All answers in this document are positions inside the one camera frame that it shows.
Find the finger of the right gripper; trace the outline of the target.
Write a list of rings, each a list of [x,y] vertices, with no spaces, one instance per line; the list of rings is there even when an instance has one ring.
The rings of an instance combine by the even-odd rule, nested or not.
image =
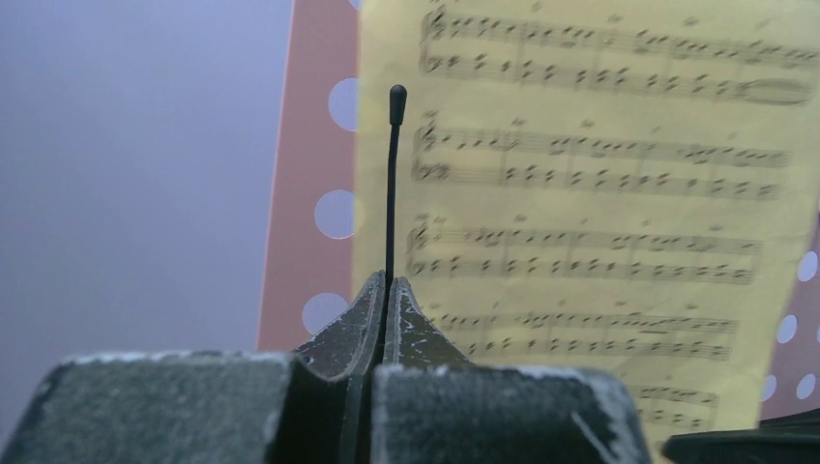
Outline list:
[[[678,464],[819,464],[817,409],[746,430],[671,436],[661,454]]]

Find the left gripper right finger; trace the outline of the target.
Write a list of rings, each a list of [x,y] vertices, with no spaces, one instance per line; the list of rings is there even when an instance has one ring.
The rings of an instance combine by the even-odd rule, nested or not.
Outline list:
[[[375,463],[648,463],[625,385],[609,373],[466,359],[395,279],[371,391]]]

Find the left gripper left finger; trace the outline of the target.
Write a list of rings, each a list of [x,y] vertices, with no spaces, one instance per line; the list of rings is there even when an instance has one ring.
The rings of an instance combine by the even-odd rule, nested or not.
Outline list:
[[[386,278],[290,352],[108,352],[36,388],[5,463],[365,463]]]

